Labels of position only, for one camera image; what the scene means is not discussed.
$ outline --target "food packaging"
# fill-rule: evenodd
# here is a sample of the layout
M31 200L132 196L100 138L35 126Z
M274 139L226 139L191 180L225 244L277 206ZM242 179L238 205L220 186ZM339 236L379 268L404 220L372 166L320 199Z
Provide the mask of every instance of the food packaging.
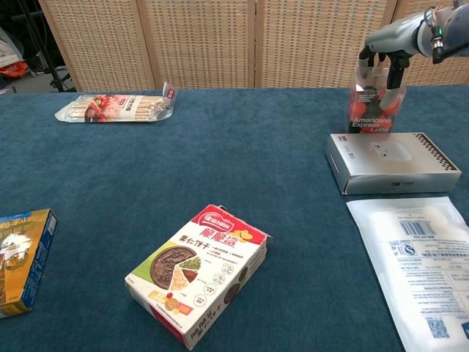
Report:
M56 114L63 122L154 122L173 113L177 90L165 83L163 96L80 95Z
M349 88L348 133L391 131L406 93L404 82L398 89L386 89L389 69L357 67Z
M347 205L405 350L469 351L469 229L449 198Z
M0 318L32 310L56 224L51 209L0 218Z
M125 284L140 305L192 349L261 265L267 237L208 205L128 274Z

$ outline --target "biscuit box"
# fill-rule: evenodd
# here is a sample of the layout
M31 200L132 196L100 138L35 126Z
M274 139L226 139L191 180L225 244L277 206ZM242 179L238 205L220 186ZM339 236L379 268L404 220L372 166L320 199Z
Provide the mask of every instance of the biscuit box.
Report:
M267 237L208 205L128 274L125 284L191 350L261 265Z
M51 209L0 218L0 318L32 310L56 224Z

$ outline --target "floor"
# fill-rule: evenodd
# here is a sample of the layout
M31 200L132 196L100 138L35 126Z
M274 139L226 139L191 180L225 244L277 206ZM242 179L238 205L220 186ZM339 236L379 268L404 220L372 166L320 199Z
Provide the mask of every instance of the floor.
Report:
M67 70L60 70L57 72L60 77L67 75ZM0 94L14 94L17 93L45 93L45 92L58 92L56 88L51 86L52 75L51 74L39 74L33 76L31 73L27 73L22 78L18 78L9 82L9 84L0 89ZM68 88L73 87L73 82L68 79L64 82Z

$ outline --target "yellow box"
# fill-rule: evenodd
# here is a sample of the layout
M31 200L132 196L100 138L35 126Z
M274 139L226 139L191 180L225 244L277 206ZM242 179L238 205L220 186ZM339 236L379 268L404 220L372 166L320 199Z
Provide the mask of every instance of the yellow box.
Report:
M32 310L56 224L51 209L0 218L0 318Z

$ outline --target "blue table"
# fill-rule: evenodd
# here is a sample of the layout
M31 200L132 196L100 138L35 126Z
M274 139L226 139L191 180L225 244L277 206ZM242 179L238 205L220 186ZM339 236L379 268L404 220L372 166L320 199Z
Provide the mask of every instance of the blue table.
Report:
M403 351L345 205L365 197L342 196L323 155L346 128L345 89L183 91L163 122L56 121L77 96L0 97L0 216L59 219L34 310L0 320L0 350L183 351L123 279L214 203L275 240L195 351ZM462 169L450 196L463 216L468 98L411 87L396 125Z

